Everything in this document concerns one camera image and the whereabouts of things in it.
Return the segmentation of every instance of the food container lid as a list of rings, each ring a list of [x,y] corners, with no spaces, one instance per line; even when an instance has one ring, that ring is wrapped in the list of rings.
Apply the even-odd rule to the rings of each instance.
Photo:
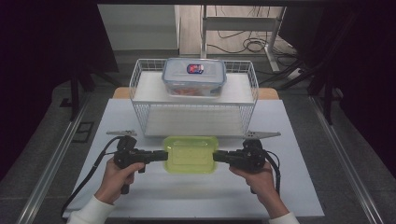
[[[163,81],[199,82],[222,85],[226,81],[224,61],[170,58],[163,69]]]
[[[218,150],[215,136],[169,136],[163,140],[168,152],[165,170],[176,174],[211,174],[216,169],[213,152]]]

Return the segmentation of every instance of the black controller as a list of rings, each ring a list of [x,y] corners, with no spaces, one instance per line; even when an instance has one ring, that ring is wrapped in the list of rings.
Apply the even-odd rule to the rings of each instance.
[[[149,164],[152,161],[167,161],[168,152],[162,150],[156,151],[145,151],[134,148],[136,145],[136,139],[131,136],[123,136],[117,144],[117,152],[114,155],[114,162],[121,168],[124,169],[129,165],[137,162],[143,162]],[[146,167],[143,167],[138,173],[145,173]],[[121,194],[129,193],[129,186],[124,185],[121,189]]]
[[[213,161],[229,163],[230,166],[257,174],[263,170],[265,160],[268,160],[276,172],[276,191],[279,192],[280,172],[274,160],[268,152],[262,149],[262,142],[259,139],[248,139],[242,144],[243,149],[236,151],[218,150],[213,153]]]

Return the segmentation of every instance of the white wire basket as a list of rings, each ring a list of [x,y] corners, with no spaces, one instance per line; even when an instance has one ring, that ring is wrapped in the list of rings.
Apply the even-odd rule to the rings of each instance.
[[[131,101],[145,136],[245,135],[259,95],[250,61],[224,61],[227,82],[215,99],[169,95],[162,80],[165,62],[139,59],[131,77]]]

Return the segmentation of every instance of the yellow-green container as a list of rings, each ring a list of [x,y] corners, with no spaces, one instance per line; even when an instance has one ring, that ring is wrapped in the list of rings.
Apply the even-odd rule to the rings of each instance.
[[[174,174],[211,174],[216,169],[213,152],[218,150],[215,136],[169,136],[163,140],[168,152],[165,170]]]

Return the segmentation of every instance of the wooden edge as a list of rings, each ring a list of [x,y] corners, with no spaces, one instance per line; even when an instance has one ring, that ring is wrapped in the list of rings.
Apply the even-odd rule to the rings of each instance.
[[[129,99],[129,87],[116,88],[113,99]],[[279,96],[273,88],[259,88],[259,100],[279,100]]]

